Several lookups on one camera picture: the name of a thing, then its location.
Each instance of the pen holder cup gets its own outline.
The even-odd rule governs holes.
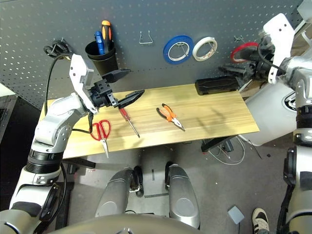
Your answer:
[[[98,44],[96,41],[93,41],[86,46],[85,51],[89,59],[91,59],[94,63],[100,76],[103,76],[108,72],[118,70],[115,47],[113,47],[113,49],[107,54],[100,55],[98,52]]]

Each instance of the scissors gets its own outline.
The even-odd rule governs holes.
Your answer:
[[[105,131],[104,123],[106,123],[108,125],[108,131]],[[111,124],[108,120],[103,119],[98,123],[92,124],[92,127],[93,126],[96,126],[96,128],[97,128],[97,137],[95,137],[93,135],[94,131],[92,131],[92,133],[90,133],[90,135],[92,136],[92,138],[94,140],[98,140],[102,143],[106,157],[108,158],[108,147],[107,147],[106,139],[108,138],[108,136],[111,132]]]

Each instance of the pliers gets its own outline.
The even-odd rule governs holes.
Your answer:
[[[185,129],[183,128],[182,124],[179,122],[179,120],[176,119],[176,114],[173,113],[173,111],[170,109],[170,107],[167,106],[167,105],[164,104],[164,103],[162,104],[162,106],[169,112],[169,114],[167,115],[167,114],[163,113],[159,108],[156,108],[158,114],[159,114],[161,117],[167,119],[168,122],[174,123],[175,126],[177,126],[179,129],[185,131]]]

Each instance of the wooden tabletop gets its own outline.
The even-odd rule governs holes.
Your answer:
[[[129,92],[114,93],[124,98]],[[185,132],[156,112],[165,103],[177,115]],[[193,84],[147,89],[142,97],[125,108],[140,138],[119,113],[118,108],[102,107],[93,122],[110,121],[107,139],[109,152],[190,140],[224,137],[259,131],[239,92],[199,96]],[[88,118],[80,119],[74,128],[88,129]],[[102,144],[89,134],[72,132],[64,158],[103,153]]]

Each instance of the pegboard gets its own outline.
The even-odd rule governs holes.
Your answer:
[[[220,75],[217,67],[230,62],[230,52],[242,42],[258,41],[269,19],[284,13],[292,21],[301,0],[13,0],[0,1],[0,80],[21,97],[41,108],[52,58],[43,47],[65,38],[76,54],[88,59],[85,46],[94,40],[102,20],[113,25],[117,62],[132,72],[112,84],[114,92],[194,83]],[[148,39],[154,43],[140,45]],[[215,37],[217,53],[204,62],[192,57],[180,65],[168,64],[163,47],[176,35],[194,43]],[[70,62],[56,63],[50,98],[73,92],[68,78]],[[94,82],[100,80],[95,71]]]

